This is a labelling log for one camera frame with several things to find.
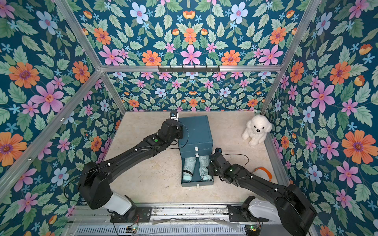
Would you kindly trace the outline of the mint green umbrella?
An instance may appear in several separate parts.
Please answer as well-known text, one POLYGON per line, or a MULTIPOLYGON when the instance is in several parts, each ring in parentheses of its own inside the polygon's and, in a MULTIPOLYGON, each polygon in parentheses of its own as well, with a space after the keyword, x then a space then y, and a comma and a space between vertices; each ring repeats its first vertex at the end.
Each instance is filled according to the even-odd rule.
POLYGON ((208 155, 200 156, 199 163, 200 163, 199 174, 200 174, 201 180, 203 182, 212 181, 213 177, 209 175, 209 170, 208 170, 208 166, 210 164, 210 156, 208 155))
POLYGON ((192 181, 194 176, 195 165, 196 157, 185 158, 182 177, 184 183, 189 183, 192 181))

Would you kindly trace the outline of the teal plastic drawer cabinet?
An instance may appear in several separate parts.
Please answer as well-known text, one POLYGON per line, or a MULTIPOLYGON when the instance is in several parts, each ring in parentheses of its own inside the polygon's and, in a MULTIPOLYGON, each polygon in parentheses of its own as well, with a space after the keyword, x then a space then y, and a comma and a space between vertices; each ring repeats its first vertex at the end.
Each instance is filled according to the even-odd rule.
POLYGON ((185 158, 196 157, 194 176, 191 182, 184 183, 181 178, 182 187, 200 187, 214 184, 214 179, 203 182, 199 174, 199 157, 210 156, 213 151, 213 138, 207 116, 186 117, 179 119, 183 126, 184 136, 179 140, 179 151, 182 159, 182 174, 185 158))

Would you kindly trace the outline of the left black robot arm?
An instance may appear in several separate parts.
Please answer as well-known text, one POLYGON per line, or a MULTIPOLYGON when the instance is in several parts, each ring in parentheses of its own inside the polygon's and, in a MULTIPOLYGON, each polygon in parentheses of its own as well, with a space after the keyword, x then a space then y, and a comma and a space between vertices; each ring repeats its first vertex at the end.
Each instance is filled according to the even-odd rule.
POLYGON ((90 209, 105 208, 110 212, 125 215, 134 207, 128 197, 111 189, 110 184, 125 171, 142 161, 158 155, 184 136, 184 125, 167 119, 156 132, 118 156, 99 163, 84 165, 78 183, 78 191, 90 209))

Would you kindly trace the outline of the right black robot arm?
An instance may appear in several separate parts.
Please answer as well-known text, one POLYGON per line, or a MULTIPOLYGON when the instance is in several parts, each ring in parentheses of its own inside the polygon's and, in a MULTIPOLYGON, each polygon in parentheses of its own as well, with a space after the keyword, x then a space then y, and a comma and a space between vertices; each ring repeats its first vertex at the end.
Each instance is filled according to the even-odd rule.
POLYGON ((237 187, 247 189, 264 200, 249 197, 242 205, 245 217, 279 221, 293 236, 305 236, 317 216, 304 193, 293 184, 279 185, 249 172, 245 167, 231 165, 219 148, 210 156, 209 174, 237 187))

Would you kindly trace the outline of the orange white round object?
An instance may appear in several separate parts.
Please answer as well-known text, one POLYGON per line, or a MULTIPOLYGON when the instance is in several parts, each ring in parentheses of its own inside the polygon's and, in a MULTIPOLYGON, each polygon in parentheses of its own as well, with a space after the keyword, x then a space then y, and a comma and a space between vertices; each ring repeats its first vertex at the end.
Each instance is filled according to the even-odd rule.
POLYGON ((272 181, 272 178, 273 178, 271 172, 268 171, 268 170, 267 170, 266 168, 264 168, 264 167, 258 167, 258 168, 256 168, 256 169, 253 171, 253 174, 254 174, 255 176, 258 176, 258 177, 260 177, 260 178, 262 178, 262 179, 268 181, 268 182, 271 182, 271 181, 272 181))

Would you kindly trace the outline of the white plush dog toy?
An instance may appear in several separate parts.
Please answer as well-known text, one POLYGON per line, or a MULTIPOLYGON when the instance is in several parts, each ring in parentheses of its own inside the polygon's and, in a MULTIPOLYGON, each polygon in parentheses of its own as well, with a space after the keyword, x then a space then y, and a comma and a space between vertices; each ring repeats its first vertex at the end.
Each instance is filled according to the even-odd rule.
POLYGON ((265 141, 267 134, 272 130, 272 123, 263 115, 255 115, 246 124, 242 134, 243 140, 249 140, 249 145, 255 147, 265 141))

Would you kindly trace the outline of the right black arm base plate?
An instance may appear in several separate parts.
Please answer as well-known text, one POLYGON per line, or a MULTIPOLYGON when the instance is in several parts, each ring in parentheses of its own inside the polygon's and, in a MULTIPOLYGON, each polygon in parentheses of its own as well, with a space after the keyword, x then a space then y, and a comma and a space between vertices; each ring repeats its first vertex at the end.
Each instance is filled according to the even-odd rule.
POLYGON ((242 205, 227 205, 230 222, 268 222, 268 219, 257 218, 249 210, 248 206, 256 200, 255 196, 249 196, 242 205))

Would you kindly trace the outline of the black wall hook rail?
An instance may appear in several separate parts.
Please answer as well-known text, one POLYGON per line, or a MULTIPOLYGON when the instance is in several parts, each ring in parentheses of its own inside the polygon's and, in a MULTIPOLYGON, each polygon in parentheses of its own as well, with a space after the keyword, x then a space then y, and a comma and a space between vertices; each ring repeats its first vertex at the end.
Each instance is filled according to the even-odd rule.
POLYGON ((177 73, 186 73, 186 72, 198 72, 198 73, 207 73, 207 72, 220 72, 221 69, 219 66, 158 66, 158 72, 177 72, 177 73))

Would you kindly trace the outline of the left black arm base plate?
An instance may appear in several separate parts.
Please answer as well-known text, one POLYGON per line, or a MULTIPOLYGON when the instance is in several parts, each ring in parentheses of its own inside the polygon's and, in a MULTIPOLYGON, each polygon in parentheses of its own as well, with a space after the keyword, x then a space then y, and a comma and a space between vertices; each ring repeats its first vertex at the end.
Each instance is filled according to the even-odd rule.
POLYGON ((111 223, 146 223, 150 221, 152 215, 152 207, 133 205, 124 215, 116 212, 110 212, 111 223))

